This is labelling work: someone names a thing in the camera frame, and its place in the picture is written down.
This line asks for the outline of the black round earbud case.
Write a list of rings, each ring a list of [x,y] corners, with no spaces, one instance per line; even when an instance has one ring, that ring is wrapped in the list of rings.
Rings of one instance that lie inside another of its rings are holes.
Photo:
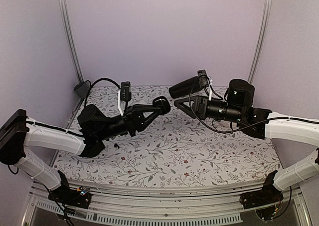
[[[169,101],[164,96],[159,96],[155,98],[152,102],[153,106],[155,108],[159,109],[159,115],[165,115],[170,112],[171,106],[169,104]]]

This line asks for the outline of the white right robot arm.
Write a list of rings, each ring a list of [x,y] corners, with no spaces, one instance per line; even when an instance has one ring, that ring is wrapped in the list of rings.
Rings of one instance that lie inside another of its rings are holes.
[[[208,86],[210,92],[218,98],[192,96],[193,90],[198,92]],[[241,131],[256,139],[288,140],[317,147],[304,159],[267,176],[257,197],[262,204],[268,204],[277,196],[277,192],[319,174],[319,120],[292,117],[268,109],[254,108],[254,92],[254,86],[247,81],[232,79],[223,100],[213,90],[209,78],[204,75],[195,76],[169,89],[173,99],[188,96],[174,102],[178,109],[216,133],[231,134]],[[238,128],[218,131],[204,123],[207,118],[236,123]]]

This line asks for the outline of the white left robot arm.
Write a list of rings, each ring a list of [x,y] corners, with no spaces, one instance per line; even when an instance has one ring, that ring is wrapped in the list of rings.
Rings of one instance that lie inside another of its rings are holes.
[[[0,161],[25,171],[43,183],[63,202],[70,203],[74,192],[64,174],[49,167],[32,151],[41,147],[65,151],[83,158],[94,158],[104,149],[104,141],[118,135],[135,136],[159,115],[169,112],[163,106],[137,104],[123,115],[105,116],[95,105],[86,106],[78,116],[80,131],[46,125],[17,110],[0,129]]]

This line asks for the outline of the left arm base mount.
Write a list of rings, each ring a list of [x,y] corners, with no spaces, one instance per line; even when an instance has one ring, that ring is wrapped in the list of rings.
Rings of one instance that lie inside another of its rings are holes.
[[[63,205],[88,209],[92,198],[92,194],[89,192],[90,189],[84,186],[71,189],[65,175],[59,170],[57,172],[61,178],[61,186],[55,190],[50,190],[48,199]]]

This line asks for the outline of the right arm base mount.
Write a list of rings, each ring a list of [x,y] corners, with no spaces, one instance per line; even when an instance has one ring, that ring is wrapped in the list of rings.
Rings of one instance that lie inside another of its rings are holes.
[[[282,191],[274,187],[274,177],[278,171],[271,172],[265,179],[260,190],[242,193],[239,202],[244,209],[264,206],[267,204],[282,201],[284,199]]]

